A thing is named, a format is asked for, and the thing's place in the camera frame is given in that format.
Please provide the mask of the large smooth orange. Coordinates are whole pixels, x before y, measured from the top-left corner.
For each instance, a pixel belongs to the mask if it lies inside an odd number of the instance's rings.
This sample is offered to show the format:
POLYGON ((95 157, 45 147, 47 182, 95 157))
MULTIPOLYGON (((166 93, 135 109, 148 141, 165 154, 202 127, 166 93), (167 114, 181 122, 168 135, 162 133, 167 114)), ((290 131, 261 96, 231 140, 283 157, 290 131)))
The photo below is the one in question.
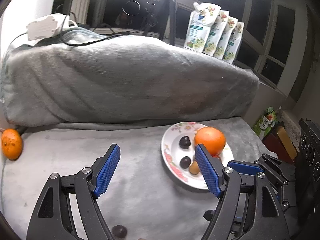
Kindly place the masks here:
POLYGON ((195 145, 203 144, 211 156, 218 156, 226 145, 224 134, 214 127, 199 129, 194 138, 195 145))

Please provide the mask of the brown wooden box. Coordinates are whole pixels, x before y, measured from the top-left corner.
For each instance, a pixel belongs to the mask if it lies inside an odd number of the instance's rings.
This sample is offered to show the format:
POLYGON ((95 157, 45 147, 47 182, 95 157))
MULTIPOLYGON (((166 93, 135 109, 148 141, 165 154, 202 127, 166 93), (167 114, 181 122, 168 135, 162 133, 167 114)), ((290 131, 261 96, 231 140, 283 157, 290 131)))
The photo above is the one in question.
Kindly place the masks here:
POLYGON ((262 140, 263 144, 271 152, 277 155, 277 158, 289 164, 294 164, 297 156, 297 150, 288 136, 284 124, 281 122, 272 128, 262 140))

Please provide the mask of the green juice carton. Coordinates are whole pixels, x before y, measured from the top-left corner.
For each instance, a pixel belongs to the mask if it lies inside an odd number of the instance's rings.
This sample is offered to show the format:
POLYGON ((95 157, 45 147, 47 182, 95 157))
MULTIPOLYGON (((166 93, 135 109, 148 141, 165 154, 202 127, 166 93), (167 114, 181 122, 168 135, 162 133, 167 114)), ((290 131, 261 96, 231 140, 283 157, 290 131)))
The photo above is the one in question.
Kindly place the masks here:
POLYGON ((276 111, 273 107, 268 107, 265 109, 265 113, 259 118, 256 124, 253 126, 253 131, 263 140, 264 137, 268 135, 270 130, 276 126, 278 123, 278 118, 276 116, 276 111))

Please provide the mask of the rough-skinned mandarin orange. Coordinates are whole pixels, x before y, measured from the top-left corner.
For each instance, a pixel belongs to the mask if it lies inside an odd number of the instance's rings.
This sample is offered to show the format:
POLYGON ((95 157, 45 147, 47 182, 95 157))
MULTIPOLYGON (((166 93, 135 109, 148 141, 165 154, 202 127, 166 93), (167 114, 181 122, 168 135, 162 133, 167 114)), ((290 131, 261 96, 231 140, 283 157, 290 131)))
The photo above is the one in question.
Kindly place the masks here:
POLYGON ((9 160, 16 160, 23 151, 23 140, 15 129, 6 129, 1 136, 1 149, 9 160))

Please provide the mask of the dark purple grape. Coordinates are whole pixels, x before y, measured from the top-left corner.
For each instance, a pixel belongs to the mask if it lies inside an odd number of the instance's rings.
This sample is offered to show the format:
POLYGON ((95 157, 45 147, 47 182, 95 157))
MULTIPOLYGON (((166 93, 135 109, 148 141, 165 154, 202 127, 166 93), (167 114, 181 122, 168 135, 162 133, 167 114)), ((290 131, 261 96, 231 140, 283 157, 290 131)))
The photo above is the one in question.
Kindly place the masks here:
POLYGON ((188 169, 190 165, 191 165, 191 159, 188 156, 185 156, 180 160, 180 167, 182 169, 188 169))
POLYGON ((191 146, 191 141, 188 136, 183 136, 179 140, 179 146, 181 149, 187 150, 191 146))
POLYGON ((125 239, 127 236, 127 228, 123 225, 116 225, 112 228, 112 234, 115 238, 125 239))

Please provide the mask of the floral refill pouch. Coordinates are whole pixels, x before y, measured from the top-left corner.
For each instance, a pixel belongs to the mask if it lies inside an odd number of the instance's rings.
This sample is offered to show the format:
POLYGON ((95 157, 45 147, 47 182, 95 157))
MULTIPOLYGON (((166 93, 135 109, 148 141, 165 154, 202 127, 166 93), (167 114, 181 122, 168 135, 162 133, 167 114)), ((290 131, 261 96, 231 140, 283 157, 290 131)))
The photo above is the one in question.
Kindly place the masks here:
POLYGON ((238 22, 236 27, 232 31, 232 34, 227 43, 227 47, 225 49, 225 53, 223 55, 223 61, 226 61, 230 64, 234 62, 237 51, 240 47, 244 27, 244 22, 238 22))
POLYGON ((219 11, 218 16, 210 29, 209 36, 204 46, 204 50, 203 50, 204 54, 208 56, 214 55, 217 48, 217 44, 227 25, 228 16, 229 16, 229 11, 227 10, 219 11))
POLYGON ((220 40, 219 40, 217 47, 216 47, 216 51, 214 53, 215 58, 220 59, 220 60, 223 58, 223 55, 225 53, 225 49, 227 48, 229 38, 230 38, 234 28, 236 27, 237 23, 238 23, 237 18, 234 18, 231 16, 228 17, 227 24, 222 32, 222 35, 221 35, 220 40))
POLYGON ((211 27, 216 21, 221 7, 212 3, 193 3, 184 48, 202 53, 211 27))

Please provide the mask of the brown longan in plate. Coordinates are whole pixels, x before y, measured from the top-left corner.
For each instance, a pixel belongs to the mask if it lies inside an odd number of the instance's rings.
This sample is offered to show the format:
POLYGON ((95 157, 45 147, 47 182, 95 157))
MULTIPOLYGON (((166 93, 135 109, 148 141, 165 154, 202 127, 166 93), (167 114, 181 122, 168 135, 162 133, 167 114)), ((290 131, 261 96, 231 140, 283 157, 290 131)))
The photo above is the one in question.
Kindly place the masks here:
POLYGON ((200 168, 199 168, 199 166, 197 164, 197 161, 193 161, 191 163, 191 165, 189 166, 188 170, 194 176, 199 174, 200 173, 200 168))

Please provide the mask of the floral white ceramic plate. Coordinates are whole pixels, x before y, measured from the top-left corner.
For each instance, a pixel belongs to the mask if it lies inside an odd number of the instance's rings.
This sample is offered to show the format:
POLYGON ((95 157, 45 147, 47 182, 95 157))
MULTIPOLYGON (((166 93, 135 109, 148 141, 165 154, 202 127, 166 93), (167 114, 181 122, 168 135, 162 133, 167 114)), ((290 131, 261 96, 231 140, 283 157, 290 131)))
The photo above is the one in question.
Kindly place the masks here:
POLYGON ((163 134, 161 153, 166 167, 178 181, 193 189, 207 191, 208 187, 201 172, 194 176, 188 169, 180 167, 180 160, 185 156, 191 159, 191 163, 195 161, 194 138, 196 132, 203 127, 206 125, 191 121, 179 122, 170 126, 163 134), (187 150, 179 146, 179 140, 183 136, 188 136, 191 141, 191 146, 187 150))

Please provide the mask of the white power adapter box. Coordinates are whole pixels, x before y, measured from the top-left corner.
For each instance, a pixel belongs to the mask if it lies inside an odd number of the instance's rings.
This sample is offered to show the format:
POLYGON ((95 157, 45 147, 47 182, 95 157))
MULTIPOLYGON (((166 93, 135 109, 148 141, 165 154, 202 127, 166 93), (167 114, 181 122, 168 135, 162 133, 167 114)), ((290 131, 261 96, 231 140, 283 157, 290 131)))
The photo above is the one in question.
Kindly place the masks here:
POLYGON ((59 35, 63 29, 69 27, 69 16, 50 14, 30 22, 27 25, 28 40, 39 40, 59 35))

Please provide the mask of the grey fleece back cushion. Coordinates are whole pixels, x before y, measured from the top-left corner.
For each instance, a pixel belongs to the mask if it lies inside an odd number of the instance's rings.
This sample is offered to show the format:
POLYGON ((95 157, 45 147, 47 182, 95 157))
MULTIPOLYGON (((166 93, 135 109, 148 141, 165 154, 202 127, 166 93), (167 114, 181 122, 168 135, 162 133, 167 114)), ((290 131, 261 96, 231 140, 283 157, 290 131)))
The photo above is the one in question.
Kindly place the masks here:
POLYGON ((162 125, 242 116, 251 71, 153 37, 71 28, 7 52, 1 106, 13 125, 162 125))

